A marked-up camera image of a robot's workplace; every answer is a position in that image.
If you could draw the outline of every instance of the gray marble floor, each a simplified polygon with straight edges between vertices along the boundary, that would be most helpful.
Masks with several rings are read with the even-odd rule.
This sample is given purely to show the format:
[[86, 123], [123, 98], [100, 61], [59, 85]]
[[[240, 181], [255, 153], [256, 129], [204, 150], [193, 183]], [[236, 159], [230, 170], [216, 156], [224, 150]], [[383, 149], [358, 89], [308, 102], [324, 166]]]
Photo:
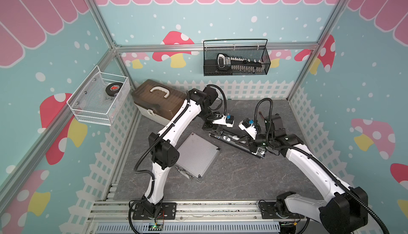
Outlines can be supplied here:
[[[235, 124], [231, 129], [242, 134], [238, 123], [248, 117], [253, 118], [258, 100], [228, 100], [228, 113], [235, 116]], [[274, 100], [273, 114], [279, 113], [288, 134], [294, 133], [303, 139], [298, 123], [286, 100]], [[262, 103], [259, 108], [263, 115], [268, 115], [269, 104]], [[186, 199], [276, 199], [285, 191], [295, 191], [302, 196], [322, 199], [319, 191], [306, 176], [283, 156], [267, 153], [259, 159], [249, 153], [211, 138], [201, 129], [202, 120], [196, 118], [186, 128], [179, 139], [178, 148], [191, 132], [196, 133], [221, 148], [220, 155], [202, 181], [188, 180], [177, 172], [170, 170], [164, 188], [165, 200]], [[148, 136], [157, 133], [162, 125], [142, 116], [136, 131], [135, 139], [116, 190], [115, 200], [140, 198], [146, 191], [150, 176], [136, 175], [133, 167], [148, 147]], [[139, 169], [151, 169], [150, 155], [142, 162]]]

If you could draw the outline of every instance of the white toolbox base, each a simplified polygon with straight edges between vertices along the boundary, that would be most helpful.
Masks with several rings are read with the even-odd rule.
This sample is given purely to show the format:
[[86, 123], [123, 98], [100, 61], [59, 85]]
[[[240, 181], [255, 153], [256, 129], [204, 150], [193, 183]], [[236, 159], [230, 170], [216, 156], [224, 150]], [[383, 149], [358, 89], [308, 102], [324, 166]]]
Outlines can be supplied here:
[[139, 109], [140, 113], [143, 116], [151, 120], [154, 120], [155, 122], [160, 123], [163, 126], [166, 126], [170, 122], [170, 120], [165, 119], [164, 117], [161, 117], [160, 115], [153, 113], [153, 111], [151, 111], [150, 109], [144, 109], [141, 106], [138, 106], [137, 104], [135, 105], [137, 106], [137, 108]]

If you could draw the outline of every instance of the mushroom graphic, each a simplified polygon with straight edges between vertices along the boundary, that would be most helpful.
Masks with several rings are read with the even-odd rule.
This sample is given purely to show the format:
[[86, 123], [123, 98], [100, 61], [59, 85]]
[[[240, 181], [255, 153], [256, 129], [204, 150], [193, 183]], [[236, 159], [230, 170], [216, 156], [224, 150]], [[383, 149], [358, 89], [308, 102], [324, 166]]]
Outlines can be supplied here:
[[132, 52], [132, 53], [122, 53], [121, 54], [123, 61], [125, 62], [127, 67], [130, 67], [130, 63], [132, 63], [132, 67], [134, 69], [143, 68], [143, 65], [140, 63], [141, 60], [150, 60], [149, 56], [145, 52]]
[[[310, 53], [311, 53], [311, 50], [304, 49], [303, 51], [301, 51], [295, 56], [295, 60], [298, 62], [304, 61], [309, 57]], [[309, 72], [311, 74], [316, 75], [317, 68], [319, 67], [320, 63], [323, 64], [324, 70], [326, 72], [329, 72], [333, 66], [335, 54], [336, 54], [336, 44], [334, 41], [334, 37], [330, 35], [326, 43], [324, 44], [323, 48], [320, 50], [320, 53], [318, 54], [317, 58], [313, 61], [309, 69]]]
[[401, 208], [401, 211], [404, 213], [405, 217], [408, 218], [408, 201], [399, 199], [398, 206]]
[[352, 119], [351, 125], [353, 128], [350, 131], [354, 132], [354, 130], [357, 130], [362, 133], [360, 136], [354, 137], [354, 141], [361, 150], [367, 151], [371, 145], [375, 144], [384, 160], [392, 155], [395, 148], [395, 134], [388, 123], [375, 120]]
[[[177, 31], [169, 32], [160, 44], [194, 44], [188, 36]], [[198, 51], [177, 51], [177, 52], [155, 52], [153, 59], [156, 61], [163, 61], [171, 58], [170, 66], [173, 68], [182, 68], [186, 66], [186, 61], [183, 58], [183, 53], [198, 55]]]
[[[68, 100], [69, 93], [56, 94], [45, 99], [40, 105], [40, 118], [41, 129], [39, 132], [44, 131], [55, 116], [59, 113], [65, 102]], [[76, 147], [79, 147], [85, 139], [88, 132], [88, 126], [83, 123], [79, 123], [74, 116], [68, 121], [67, 125], [59, 133], [57, 139], [50, 146], [45, 157], [48, 164], [57, 164], [64, 156], [65, 148], [67, 147], [67, 140], [70, 138]]]
[[391, 165], [390, 171], [394, 179], [408, 190], [408, 166], [394, 163]]
[[3, 234], [20, 234], [24, 229], [28, 212], [32, 212], [36, 216], [43, 213], [50, 201], [51, 193], [39, 193], [36, 190], [43, 184], [48, 175], [48, 170], [36, 170], [30, 175], [1, 216]]
[[289, 60], [292, 58], [292, 53], [290, 50], [271, 50], [268, 52], [269, 58], [271, 59], [270, 68], [276, 68], [279, 66], [279, 60], [281, 58]]

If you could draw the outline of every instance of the white wire basket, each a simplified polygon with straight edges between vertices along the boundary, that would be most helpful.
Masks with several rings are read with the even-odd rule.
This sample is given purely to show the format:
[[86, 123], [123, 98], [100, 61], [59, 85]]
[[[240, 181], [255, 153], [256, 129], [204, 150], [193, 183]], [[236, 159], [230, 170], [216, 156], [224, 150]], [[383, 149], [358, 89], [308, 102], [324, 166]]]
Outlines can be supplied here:
[[[115, 97], [111, 97], [105, 89], [116, 82], [123, 83], [123, 86]], [[67, 104], [78, 121], [111, 126], [129, 91], [129, 78], [102, 73], [96, 66], [67, 100]]]

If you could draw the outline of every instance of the brown toolbox lid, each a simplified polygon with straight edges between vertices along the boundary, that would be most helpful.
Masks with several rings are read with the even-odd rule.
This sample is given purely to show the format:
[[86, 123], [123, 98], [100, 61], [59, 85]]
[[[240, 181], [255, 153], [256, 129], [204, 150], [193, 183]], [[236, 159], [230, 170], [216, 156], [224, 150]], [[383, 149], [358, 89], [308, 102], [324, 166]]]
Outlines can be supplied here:
[[171, 120], [186, 99], [186, 94], [149, 79], [132, 92], [132, 97], [135, 104]]

